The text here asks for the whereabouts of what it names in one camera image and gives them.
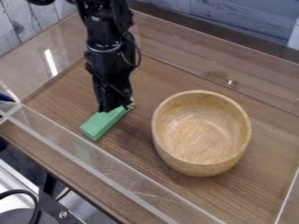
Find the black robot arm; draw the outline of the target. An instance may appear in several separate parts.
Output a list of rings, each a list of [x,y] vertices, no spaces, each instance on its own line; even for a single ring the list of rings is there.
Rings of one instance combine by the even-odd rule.
[[[142,62],[130,32],[134,13],[127,0],[66,0],[78,8],[87,29],[86,68],[92,76],[99,112],[132,104],[130,75]]]

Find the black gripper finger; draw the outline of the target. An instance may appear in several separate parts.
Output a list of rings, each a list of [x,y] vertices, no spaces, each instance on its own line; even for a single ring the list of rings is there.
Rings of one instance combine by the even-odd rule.
[[[110,112],[112,110],[112,104],[108,87],[102,83],[100,79],[96,76],[92,77],[92,82],[99,104],[98,111]]]
[[[108,109],[112,110],[120,106],[130,109],[132,104],[132,88],[118,88],[114,85],[108,85]]]

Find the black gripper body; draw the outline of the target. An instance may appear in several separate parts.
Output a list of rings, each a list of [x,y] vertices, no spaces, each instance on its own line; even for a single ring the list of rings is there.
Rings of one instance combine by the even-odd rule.
[[[130,75],[135,70],[136,50],[122,46],[115,51],[96,51],[91,47],[84,52],[87,69],[91,71],[94,88],[115,88],[130,91]]]

